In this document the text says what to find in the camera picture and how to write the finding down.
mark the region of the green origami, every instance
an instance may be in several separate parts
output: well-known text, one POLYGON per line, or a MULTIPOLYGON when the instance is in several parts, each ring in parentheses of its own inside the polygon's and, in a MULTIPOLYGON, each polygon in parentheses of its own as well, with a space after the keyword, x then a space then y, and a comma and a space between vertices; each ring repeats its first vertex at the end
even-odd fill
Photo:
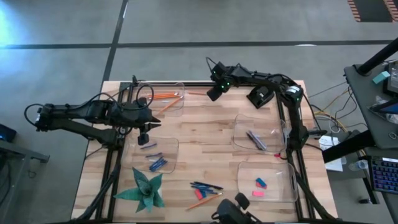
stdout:
POLYGON ((139 201, 136 213, 147 208, 148 212, 152 210, 152 206, 164 207, 163 199, 160 197, 158 190, 162 185, 162 175, 148 180, 148 178, 140 171, 132 168, 134 173, 134 179, 137 184, 137 188, 129 189, 115 195, 115 198, 121 198, 124 200, 135 200, 139 201))

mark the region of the table leg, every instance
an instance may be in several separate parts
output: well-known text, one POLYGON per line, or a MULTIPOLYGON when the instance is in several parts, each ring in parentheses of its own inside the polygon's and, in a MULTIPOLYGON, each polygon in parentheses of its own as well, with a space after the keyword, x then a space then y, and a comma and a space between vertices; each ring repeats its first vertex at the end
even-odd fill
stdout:
POLYGON ((374 146, 374 140, 371 132, 367 130, 323 151, 323 161, 334 161, 369 146, 374 146))

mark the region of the gray floor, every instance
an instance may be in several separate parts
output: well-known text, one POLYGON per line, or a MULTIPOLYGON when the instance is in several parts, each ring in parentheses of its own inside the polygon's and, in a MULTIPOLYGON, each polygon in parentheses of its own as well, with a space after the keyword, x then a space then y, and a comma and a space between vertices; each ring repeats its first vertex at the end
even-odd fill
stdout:
MULTIPOLYGON (((0 0, 0 44, 109 44, 121 5, 122 0, 0 0)), ((130 0, 124 18, 119 43, 388 40, 396 38, 398 28, 396 23, 355 22, 345 0, 130 0)), ((364 62, 381 48, 118 49, 109 79, 130 80, 137 75, 146 80, 207 80, 205 57, 209 56, 225 64, 240 62, 253 70, 305 80, 308 95, 313 95, 343 82, 345 66, 364 62)), ((109 49, 0 50, 0 123, 17 130, 19 145, 51 155, 44 166, 32 163, 36 178, 24 177, 15 223, 69 219, 87 145, 84 138, 66 131, 35 132, 24 120, 24 108, 31 103, 79 104, 95 95, 108 55, 109 49)), ((310 101, 322 108, 346 88, 339 86, 310 101)), ((329 112, 341 108, 347 97, 329 112)), ((348 103, 341 114, 353 107, 348 103)), ((363 119, 357 110, 341 121, 351 125, 363 119)), ((361 180, 331 179, 331 186, 340 218, 392 223, 383 201, 356 203, 366 197, 361 180)))

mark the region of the wooden table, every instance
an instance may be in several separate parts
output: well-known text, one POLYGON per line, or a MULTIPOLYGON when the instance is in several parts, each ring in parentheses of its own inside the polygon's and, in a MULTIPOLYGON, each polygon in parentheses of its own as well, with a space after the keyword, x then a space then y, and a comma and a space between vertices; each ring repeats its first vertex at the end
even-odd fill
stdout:
MULTIPOLYGON (((296 81, 304 87, 303 81, 296 81)), ((120 82, 104 82, 102 92, 115 94, 120 82)), ((231 145, 234 129, 234 119, 237 114, 269 121, 278 121, 276 99, 268 102, 259 110, 255 109, 246 95, 252 88, 232 88, 219 100, 212 102, 207 96, 191 95, 187 91, 206 92, 209 87, 185 87, 185 101, 181 116, 157 116, 162 120, 162 126, 149 132, 151 137, 177 138, 179 151, 175 170, 164 174, 162 178, 162 198, 165 208, 154 208, 152 213, 141 211, 135 213, 138 202, 116 200, 114 222, 208 222, 210 216, 224 198, 234 201, 238 193, 238 165, 246 162, 283 163, 272 155, 261 155, 251 151, 237 151, 231 145), (224 195, 201 207, 185 211, 198 200, 189 182, 200 181, 224 187, 224 195)), ((309 105, 302 102, 302 117, 308 129, 313 128, 313 119, 309 105)), ((92 141, 87 153, 98 149, 100 145, 92 141)), ((319 150, 305 146, 303 148, 308 181, 320 203, 330 214, 337 217, 335 203, 330 189, 328 176, 319 150)), ((84 163, 81 173, 72 218, 83 213, 98 193, 103 175, 106 150, 103 149, 90 156, 84 163)), ((148 178, 157 174, 144 172, 148 178)), ((119 178, 118 192, 135 187, 131 168, 123 167, 119 178)), ((305 217, 307 215, 304 194, 300 197, 305 217)), ((105 201, 104 214, 108 211, 105 201)), ((248 209, 263 222, 297 221, 294 203, 251 202, 248 209)))

